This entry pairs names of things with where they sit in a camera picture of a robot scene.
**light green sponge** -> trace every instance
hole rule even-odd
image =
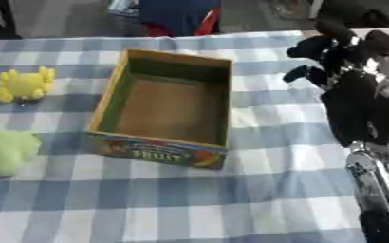
[[[40,146],[41,140],[29,132],[0,131],[0,177],[15,175]]]

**yellow toy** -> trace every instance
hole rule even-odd
[[[38,73],[19,73],[14,69],[0,73],[0,102],[43,98],[53,86],[55,73],[53,68],[44,66],[40,67]]]

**fruit box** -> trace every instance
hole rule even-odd
[[[221,169],[232,61],[128,49],[89,125],[106,156]]]

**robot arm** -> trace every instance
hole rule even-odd
[[[298,66],[284,81],[305,78],[324,91],[332,133],[352,150],[347,169],[359,189],[363,232],[369,243],[389,243],[389,36],[373,30],[360,38],[331,22],[316,28],[321,36],[301,41],[287,55],[321,68]],[[353,150],[356,144],[361,150]]]

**table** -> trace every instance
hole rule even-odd
[[[55,67],[38,105],[0,104],[0,129],[31,130],[39,156],[0,179],[0,242],[364,242],[346,151],[320,90],[285,84],[306,60],[299,31],[186,38],[0,41],[0,71]],[[230,153],[222,171],[87,152],[84,128],[126,47],[235,60]]]

